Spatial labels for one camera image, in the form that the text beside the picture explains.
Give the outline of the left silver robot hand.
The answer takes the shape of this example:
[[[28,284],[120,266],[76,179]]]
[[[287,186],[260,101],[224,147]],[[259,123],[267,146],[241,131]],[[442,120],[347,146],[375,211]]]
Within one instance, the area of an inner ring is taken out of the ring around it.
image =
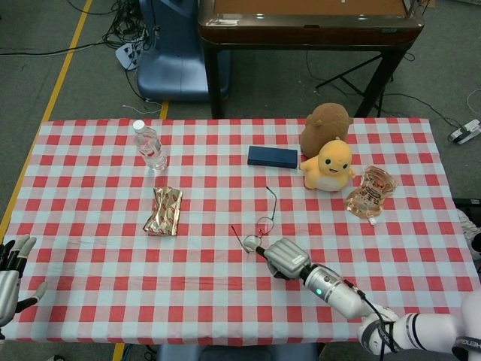
[[[8,325],[15,314],[39,303],[47,290],[47,283],[42,282],[32,296],[19,300],[27,258],[36,241],[35,236],[22,235],[1,245],[1,327]]]

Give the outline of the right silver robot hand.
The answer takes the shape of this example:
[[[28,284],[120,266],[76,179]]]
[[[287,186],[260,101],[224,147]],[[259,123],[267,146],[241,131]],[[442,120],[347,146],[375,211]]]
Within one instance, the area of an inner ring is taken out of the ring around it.
[[[288,238],[281,238],[266,249],[257,246],[255,252],[265,259],[277,279],[302,279],[312,267],[310,256]]]

